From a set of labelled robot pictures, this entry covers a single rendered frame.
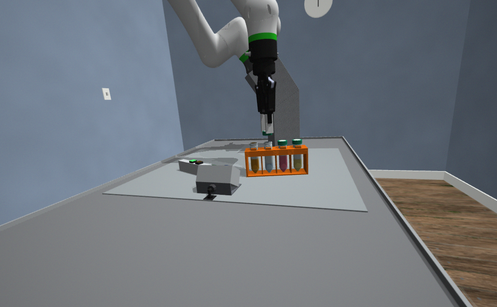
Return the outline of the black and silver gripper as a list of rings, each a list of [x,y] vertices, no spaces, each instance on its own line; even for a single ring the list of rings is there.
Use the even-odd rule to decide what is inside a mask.
[[[272,81],[272,74],[275,73],[274,61],[259,61],[253,65],[253,74],[258,76],[255,85],[257,96],[257,108],[260,112],[261,133],[266,131],[274,133],[273,112],[275,112],[275,89],[276,81]]]

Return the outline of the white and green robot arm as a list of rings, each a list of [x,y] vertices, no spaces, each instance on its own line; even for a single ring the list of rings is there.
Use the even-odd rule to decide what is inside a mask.
[[[195,0],[168,0],[207,67],[219,67],[237,55],[249,74],[256,62],[276,61],[281,30],[276,0],[230,1],[243,18],[231,20],[214,34]]]

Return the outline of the light grey bench mat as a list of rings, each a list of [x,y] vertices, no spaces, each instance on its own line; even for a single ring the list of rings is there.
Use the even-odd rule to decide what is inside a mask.
[[[242,149],[201,149],[179,160],[232,165],[241,186],[232,195],[216,194],[213,202],[368,212],[338,148],[308,148],[308,174],[246,177]],[[204,200],[196,192],[196,175],[179,170],[178,160],[103,194]]]

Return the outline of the orange tube rack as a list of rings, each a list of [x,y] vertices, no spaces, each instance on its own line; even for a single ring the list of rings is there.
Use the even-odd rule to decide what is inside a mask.
[[[302,155],[303,154],[303,168],[299,171],[296,169],[292,169],[292,156],[291,155]],[[278,155],[289,155],[289,169],[282,172],[282,170],[277,170],[277,156]],[[261,156],[261,171],[257,171],[254,173],[253,171],[249,171],[249,160],[248,157]],[[275,156],[275,168],[276,170],[272,170],[270,173],[267,170],[263,169],[263,160],[262,156]],[[308,174],[308,147],[305,145],[297,145],[295,148],[292,146],[282,146],[280,148],[277,147],[264,147],[261,148],[246,148],[245,150],[245,161],[246,161],[246,177],[266,177],[266,176],[284,176],[284,175],[303,175]]]

